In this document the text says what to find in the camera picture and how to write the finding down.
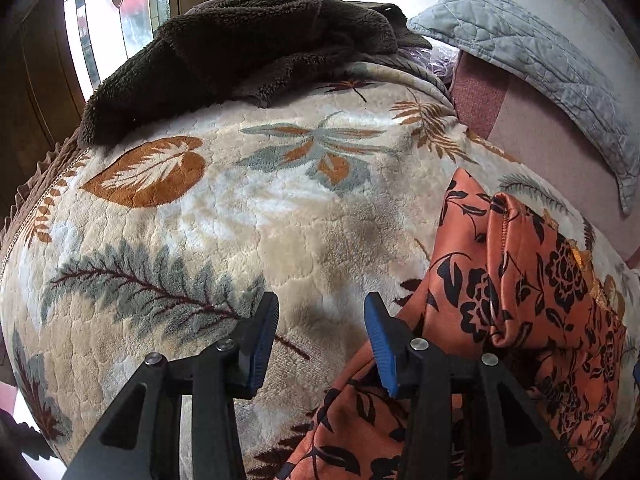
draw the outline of brown ruffle trim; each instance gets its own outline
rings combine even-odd
[[[33,205],[42,197],[69,161],[82,152],[82,148],[78,147],[77,139],[78,129],[71,137],[67,137],[62,145],[57,142],[55,149],[47,152],[45,159],[37,163],[35,174],[26,183],[18,186],[15,205],[11,206],[9,216],[0,224],[0,261],[4,259],[12,238]]]

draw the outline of brown fuzzy blanket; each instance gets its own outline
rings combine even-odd
[[[138,126],[229,99],[269,107],[358,53],[430,46],[393,4],[211,0],[176,16],[89,99],[81,144],[114,145]]]

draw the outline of window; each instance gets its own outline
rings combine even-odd
[[[169,18],[169,0],[65,0],[66,33],[85,99]]]

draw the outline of cream blanket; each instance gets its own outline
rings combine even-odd
[[[266,382],[237,403],[249,478],[272,478],[366,339],[365,295],[379,291],[395,313],[425,275],[460,166],[488,193],[546,209],[589,251],[628,327],[611,457],[626,441],[638,278],[548,183],[459,124],[434,86],[363,62],[338,76],[282,107],[228,102],[140,128],[111,152],[79,153],[4,240],[7,348],[64,461],[145,354],[195,354],[273,290],[280,323]]]

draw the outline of screw head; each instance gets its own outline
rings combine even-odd
[[[411,339],[411,342],[409,344],[414,350],[426,350],[427,348],[429,348],[429,342],[426,339],[422,339],[421,337]]]
[[[231,350],[235,345],[236,343],[230,337],[225,337],[224,339],[216,341],[216,348],[221,352],[227,352]]]
[[[482,354],[482,357],[480,358],[481,361],[486,364],[487,366],[495,366],[498,364],[498,356],[495,354]]]
[[[160,361],[162,361],[163,355],[160,352],[149,352],[145,356],[145,364],[147,366],[157,365]]]

